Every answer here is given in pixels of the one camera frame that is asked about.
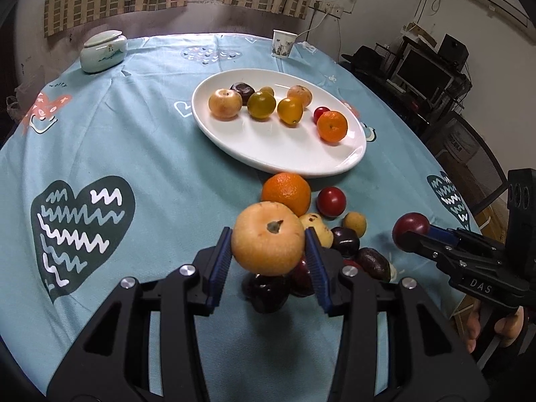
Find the person's right hand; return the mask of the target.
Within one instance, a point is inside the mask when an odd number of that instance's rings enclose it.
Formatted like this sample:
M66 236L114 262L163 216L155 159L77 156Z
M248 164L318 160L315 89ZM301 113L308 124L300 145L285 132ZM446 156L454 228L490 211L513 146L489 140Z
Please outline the person's right hand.
M466 322L465 346L469 353L475 350L477 339L481 333L480 307L481 302L476 299ZM523 307L518 307L513 316L500 319L495 323L494 330L502 338L504 347L513 344L516 338L519 337L523 322L524 309Z

